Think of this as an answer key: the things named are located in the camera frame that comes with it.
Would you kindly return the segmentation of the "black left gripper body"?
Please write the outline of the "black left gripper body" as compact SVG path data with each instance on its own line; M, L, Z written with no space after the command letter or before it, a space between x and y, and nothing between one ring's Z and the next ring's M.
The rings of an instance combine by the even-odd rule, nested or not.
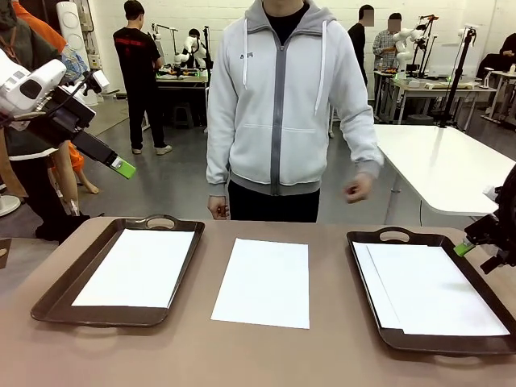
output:
M44 100L43 115L31 120L28 131L52 146L66 140L74 144L79 131L85 131L95 112L63 86L58 86Z

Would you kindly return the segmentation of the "person's left forearm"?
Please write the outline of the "person's left forearm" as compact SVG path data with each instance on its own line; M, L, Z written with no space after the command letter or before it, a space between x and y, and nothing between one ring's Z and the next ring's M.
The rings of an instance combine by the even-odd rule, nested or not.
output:
M350 149L356 172L367 173L376 180L384 165L384 157L378 146L371 106L342 117L340 130Z

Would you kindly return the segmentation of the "person's left hand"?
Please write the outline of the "person's left hand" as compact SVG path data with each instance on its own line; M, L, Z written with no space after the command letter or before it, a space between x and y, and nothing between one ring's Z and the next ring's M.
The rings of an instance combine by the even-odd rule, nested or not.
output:
M374 177L369 173L357 173L343 190L348 204L364 201L372 190Z

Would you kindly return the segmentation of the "white table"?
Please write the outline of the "white table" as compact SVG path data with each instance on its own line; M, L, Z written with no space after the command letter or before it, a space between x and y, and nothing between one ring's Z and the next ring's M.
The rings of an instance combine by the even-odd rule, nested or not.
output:
M396 171L385 214L393 223L400 182L431 210L482 217L497 209L485 189L503 184L516 162L453 127L377 124L378 147Z

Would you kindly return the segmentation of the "black stool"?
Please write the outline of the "black stool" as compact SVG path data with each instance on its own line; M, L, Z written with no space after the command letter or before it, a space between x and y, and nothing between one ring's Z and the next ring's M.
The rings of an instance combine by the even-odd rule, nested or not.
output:
M173 126L179 128L194 128L194 120L188 102L177 103L173 107Z

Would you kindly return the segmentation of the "white tower air conditioner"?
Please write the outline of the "white tower air conditioner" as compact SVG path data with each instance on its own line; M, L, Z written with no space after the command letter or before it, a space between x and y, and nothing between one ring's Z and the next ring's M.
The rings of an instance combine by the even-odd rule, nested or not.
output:
M67 42L66 48L79 58L81 73L90 71L85 40L81 29L79 12L75 2L58 2L56 13L60 23L61 35Z

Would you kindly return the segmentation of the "white fan base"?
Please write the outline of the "white fan base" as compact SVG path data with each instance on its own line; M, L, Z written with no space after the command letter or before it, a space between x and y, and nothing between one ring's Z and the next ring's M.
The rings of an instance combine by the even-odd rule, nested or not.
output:
M13 213L20 206L21 201L16 196L0 194L0 218Z

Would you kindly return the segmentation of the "long grey background desk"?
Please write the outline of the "long grey background desk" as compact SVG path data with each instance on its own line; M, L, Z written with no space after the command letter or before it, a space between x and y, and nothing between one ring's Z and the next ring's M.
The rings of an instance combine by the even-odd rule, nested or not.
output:
M445 81L398 79L392 74L376 71L374 115L379 123L408 123L410 99L422 101L421 115L429 116L435 123L446 120L448 124L467 132L478 102L488 99L496 89L473 82L461 82L457 90Z

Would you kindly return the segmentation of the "small white background desk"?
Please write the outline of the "small white background desk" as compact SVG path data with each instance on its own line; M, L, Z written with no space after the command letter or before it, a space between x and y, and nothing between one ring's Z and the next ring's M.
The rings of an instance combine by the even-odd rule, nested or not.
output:
M481 117L516 129L516 71L493 71L489 75L496 78L495 94L490 107Z

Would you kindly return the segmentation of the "black tripod stand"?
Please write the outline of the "black tripod stand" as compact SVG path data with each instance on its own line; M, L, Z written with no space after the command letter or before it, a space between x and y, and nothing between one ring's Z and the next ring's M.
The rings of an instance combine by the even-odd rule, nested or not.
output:
M459 50L459 60L454 65L454 73L451 77L451 87L448 89L446 94L446 104L442 114L440 115L440 120L438 123L439 128L445 128L451 122L452 104L455 100L456 92L459 88L460 78L463 74L464 62L466 61L469 47L475 44L477 29L478 27L473 25L466 25L464 28L464 36L460 45L461 49Z

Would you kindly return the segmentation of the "background person in dark top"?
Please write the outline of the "background person in dark top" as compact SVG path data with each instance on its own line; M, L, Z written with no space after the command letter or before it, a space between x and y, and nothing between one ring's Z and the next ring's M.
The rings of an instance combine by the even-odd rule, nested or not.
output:
M488 68L493 71L507 72L514 64L516 64L516 32L505 39L499 53L490 53L481 61L476 77L484 78L489 71Z

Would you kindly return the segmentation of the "person in white grey hoodie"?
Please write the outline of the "person in white grey hoodie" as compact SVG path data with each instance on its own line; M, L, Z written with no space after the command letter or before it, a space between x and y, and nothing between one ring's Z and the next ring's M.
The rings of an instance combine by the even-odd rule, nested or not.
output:
M254 0L224 29L210 80L207 134L210 119L235 131L229 219L315 222L330 114L341 122L367 105L351 38L328 9Z

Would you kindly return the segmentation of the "background man in plaid shirt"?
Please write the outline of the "background man in plaid shirt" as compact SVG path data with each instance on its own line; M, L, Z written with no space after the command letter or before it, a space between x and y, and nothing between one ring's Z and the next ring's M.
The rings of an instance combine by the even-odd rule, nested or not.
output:
M397 68L397 49L393 38L395 34L393 28L396 27L399 29L401 22L402 15L400 13L392 13L388 19L388 27L375 36L372 44L372 53L375 56L375 70L380 71Z

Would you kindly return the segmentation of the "black stand with orange joints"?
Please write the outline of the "black stand with orange joints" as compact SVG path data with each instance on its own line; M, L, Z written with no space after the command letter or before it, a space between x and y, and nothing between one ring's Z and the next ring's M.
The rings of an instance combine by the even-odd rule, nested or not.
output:
M423 78L426 71L429 48L435 40L435 37L432 35L432 28L434 21L438 19L439 17L435 16L434 14L419 17L418 29L423 32L422 37L418 42L418 49L422 53L421 62L418 69L419 78Z

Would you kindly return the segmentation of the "background person in black clothes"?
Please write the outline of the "background person in black clothes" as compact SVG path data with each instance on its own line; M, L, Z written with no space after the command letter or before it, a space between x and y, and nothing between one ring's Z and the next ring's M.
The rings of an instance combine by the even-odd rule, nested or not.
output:
M364 69L365 28L373 26L374 7L366 4L359 9L357 23L348 30L365 85L368 84L368 78Z

